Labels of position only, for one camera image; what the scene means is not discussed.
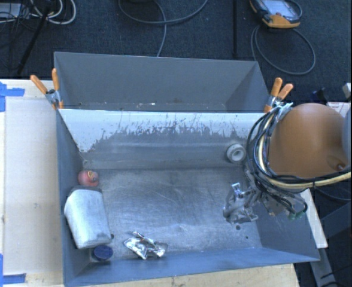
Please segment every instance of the small red ball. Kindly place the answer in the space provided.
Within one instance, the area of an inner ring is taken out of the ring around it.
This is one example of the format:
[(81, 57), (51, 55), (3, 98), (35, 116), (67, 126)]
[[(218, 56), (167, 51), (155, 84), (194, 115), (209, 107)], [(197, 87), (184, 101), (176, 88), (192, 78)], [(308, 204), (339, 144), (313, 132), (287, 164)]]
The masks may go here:
[(78, 182), (83, 186), (98, 186), (99, 175), (97, 172), (92, 170), (82, 170), (78, 174)]

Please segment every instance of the electronic device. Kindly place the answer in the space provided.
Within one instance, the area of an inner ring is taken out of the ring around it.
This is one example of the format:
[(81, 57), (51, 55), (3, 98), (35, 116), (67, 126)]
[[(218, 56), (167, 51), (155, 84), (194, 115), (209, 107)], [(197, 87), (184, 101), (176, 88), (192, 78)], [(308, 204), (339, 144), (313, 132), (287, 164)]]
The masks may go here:
[(301, 15), (289, 0), (250, 0), (250, 5), (270, 28), (289, 29), (300, 25)]

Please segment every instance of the cable bundle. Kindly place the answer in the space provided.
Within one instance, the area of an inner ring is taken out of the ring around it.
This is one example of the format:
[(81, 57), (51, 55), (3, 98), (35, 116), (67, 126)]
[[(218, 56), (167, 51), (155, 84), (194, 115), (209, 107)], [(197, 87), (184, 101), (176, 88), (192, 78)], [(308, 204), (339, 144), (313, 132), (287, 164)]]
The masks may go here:
[[(294, 175), (278, 175), (269, 166), (268, 149), (273, 129), (286, 114), (291, 103), (277, 103), (268, 113), (259, 118), (250, 130), (247, 139), (247, 164), (255, 178), (255, 184), (262, 193), (275, 199), (293, 216), (307, 210), (305, 201), (297, 193), (311, 187), (334, 184), (351, 178), (351, 167), (343, 171), (316, 178), (301, 178)], [(289, 200), (303, 204), (304, 208), (297, 212)]]

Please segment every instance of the brown sphere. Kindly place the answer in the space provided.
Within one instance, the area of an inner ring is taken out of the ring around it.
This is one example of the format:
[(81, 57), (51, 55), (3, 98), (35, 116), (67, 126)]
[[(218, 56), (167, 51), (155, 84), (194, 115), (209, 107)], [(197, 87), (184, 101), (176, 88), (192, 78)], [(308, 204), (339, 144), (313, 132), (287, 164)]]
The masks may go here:
[(344, 117), (319, 103), (298, 105), (276, 125), (268, 160), (279, 175), (315, 178), (342, 170)]

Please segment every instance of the black cable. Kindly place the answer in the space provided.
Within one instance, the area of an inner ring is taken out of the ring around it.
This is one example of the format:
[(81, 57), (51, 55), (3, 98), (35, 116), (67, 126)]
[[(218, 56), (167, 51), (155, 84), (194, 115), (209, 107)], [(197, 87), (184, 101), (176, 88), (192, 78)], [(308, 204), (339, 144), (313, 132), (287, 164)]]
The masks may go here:
[(196, 15), (198, 12), (200, 12), (204, 6), (207, 4), (208, 0), (205, 0), (204, 3), (196, 10), (194, 11), (193, 13), (185, 16), (185, 17), (182, 17), (182, 18), (178, 18), (178, 19), (172, 19), (172, 20), (162, 20), (162, 21), (147, 21), (147, 20), (140, 20), (140, 19), (137, 19), (135, 17), (132, 17), (131, 15), (129, 15), (123, 8), (122, 8), (122, 3), (121, 3), (122, 0), (119, 0), (119, 8), (120, 10), (126, 15), (128, 16), (129, 18), (131, 18), (132, 20), (134, 21), (137, 21), (137, 22), (141, 22), (141, 23), (148, 23), (150, 25), (164, 25), (165, 23), (168, 23), (168, 24), (174, 24), (174, 23), (180, 23), (180, 22), (183, 22), (187, 19), (190, 19), (192, 18), (194, 15)]
[(346, 285), (341, 284), (341, 283), (337, 283), (337, 282), (326, 283), (326, 284), (324, 284), (324, 285), (321, 285), (321, 287), (328, 287), (328, 286), (332, 286), (332, 285), (340, 286), (340, 287), (347, 287)]
[(259, 26), (256, 26), (254, 28), (254, 30), (252, 31), (252, 34), (251, 34), (251, 50), (252, 50), (252, 55), (253, 55), (253, 59), (256, 60), (256, 55), (254, 54), (254, 47), (253, 47), (253, 43), (256, 44), (256, 48), (258, 50), (258, 52), (260, 53), (260, 55), (265, 59), (265, 61), (270, 64), (272, 67), (274, 67), (275, 69), (281, 71), (281, 72), (284, 72), (286, 74), (290, 74), (290, 75), (305, 75), (305, 74), (308, 74), (309, 72), (311, 72), (315, 66), (315, 52), (314, 52), (314, 49), (311, 45), (311, 43), (309, 42), (309, 40), (302, 34), (300, 33), (298, 30), (296, 29), (291, 29), (293, 30), (294, 32), (296, 32), (309, 46), (309, 48), (311, 49), (311, 52), (312, 52), (312, 55), (313, 55), (313, 62), (312, 62), (312, 65), (309, 67), (308, 70), (306, 71), (302, 71), (302, 72), (293, 72), (293, 71), (288, 71), (288, 70), (285, 70), (283, 68), (280, 68), (278, 67), (277, 65), (273, 64), (261, 51), (260, 49), (260, 46), (259, 46), (259, 43), (257, 41), (257, 34), (258, 34), (258, 31), (260, 29), (262, 25), (259, 25)]
[(332, 274), (335, 274), (336, 272), (339, 272), (339, 271), (341, 271), (343, 269), (347, 269), (349, 267), (351, 267), (351, 264), (350, 265), (346, 265), (345, 267), (341, 267), (341, 268), (339, 268), (337, 270), (334, 270), (334, 271), (332, 271), (332, 272), (330, 272), (328, 274), (322, 275), (321, 279), (324, 279), (325, 277), (331, 276)]
[[(154, 1), (154, 3), (157, 5), (157, 7), (159, 8), (160, 12), (162, 13), (163, 20), (166, 21), (164, 11), (163, 11), (162, 7), (160, 6), (160, 4), (157, 3), (157, 1)], [(162, 50), (163, 50), (163, 46), (164, 46), (164, 42), (165, 42), (165, 37), (166, 37), (166, 23), (164, 24), (163, 40), (162, 40), (162, 43), (161, 43), (161, 45), (160, 45), (159, 51), (158, 51), (157, 54), (156, 54), (156, 57), (159, 57), (160, 54), (161, 54), (161, 52), (162, 52)]]
[(351, 198), (342, 198), (342, 197), (337, 197), (337, 196), (333, 196), (333, 195), (331, 195), (331, 194), (328, 194), (328, 193), (326, 193), (325, 191), (319, 189), (319, 187), (314, 187), (314, 189), (315, 189), (316, 191), (318, 191), (320, 194), (322, 194), (323, 196), (330, 198), (331, 200), (336, 200), (336, 201), (341, 201), (341, 202), (342, 202), (342, 201), (343, 201), (343, 202), (349, 202), (349, 201), (351, 201)]

